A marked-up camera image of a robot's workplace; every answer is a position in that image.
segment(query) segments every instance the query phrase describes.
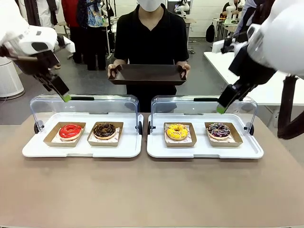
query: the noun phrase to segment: yellow icing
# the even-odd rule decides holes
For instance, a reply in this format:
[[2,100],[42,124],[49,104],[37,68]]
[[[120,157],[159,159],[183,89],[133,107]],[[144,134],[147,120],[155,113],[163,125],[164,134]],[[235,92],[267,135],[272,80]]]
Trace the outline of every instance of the yellow icing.
[[167,135],[175,140],[181,140],[187,137],[188,130],[185,125],[171,124],[167,129]]

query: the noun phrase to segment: chocolate donut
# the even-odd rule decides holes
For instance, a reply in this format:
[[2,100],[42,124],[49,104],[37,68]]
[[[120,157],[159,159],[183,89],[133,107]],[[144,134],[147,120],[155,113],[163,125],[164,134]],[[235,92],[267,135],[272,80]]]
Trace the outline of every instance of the chocolate donut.
[[222,123],[213,123],[208,127],[208,132],[212,138],[223,140],[230,135],[230,128]]
[[115,126],[111,123],[101,123],[94,128],[94,136],[97,139],[110,139],[115,135]]

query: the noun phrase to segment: hand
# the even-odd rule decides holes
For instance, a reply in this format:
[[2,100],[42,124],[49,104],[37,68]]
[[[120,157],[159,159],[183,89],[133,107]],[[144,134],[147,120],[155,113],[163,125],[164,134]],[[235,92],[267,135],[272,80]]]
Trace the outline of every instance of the hand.
[[109,64],[108,66],[108,78],[111,76],[111,69],[116,68],[117,66],[115,64]]
[[176,65],[181,66],[183,69],[185,69],[186,72],[186,78],[188,77],[188,73],[191,70],[191,66],[187,62],[177,62]]

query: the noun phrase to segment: brown tray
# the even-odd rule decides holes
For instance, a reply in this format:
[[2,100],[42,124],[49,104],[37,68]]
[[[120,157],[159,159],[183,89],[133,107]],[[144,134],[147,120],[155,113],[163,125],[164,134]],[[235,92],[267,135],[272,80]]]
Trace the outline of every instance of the brown tray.
[[172,85],[186,81],[186,70],[177,65],[118,65],[109,80],[115,85]]

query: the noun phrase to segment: red shirt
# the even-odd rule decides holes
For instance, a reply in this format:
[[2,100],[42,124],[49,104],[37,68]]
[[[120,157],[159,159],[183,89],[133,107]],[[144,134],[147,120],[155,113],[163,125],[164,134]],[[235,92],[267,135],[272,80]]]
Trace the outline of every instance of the red shirt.
[[70,27],[79,27],[76,20],[78,0],[61,0],[63,15]]

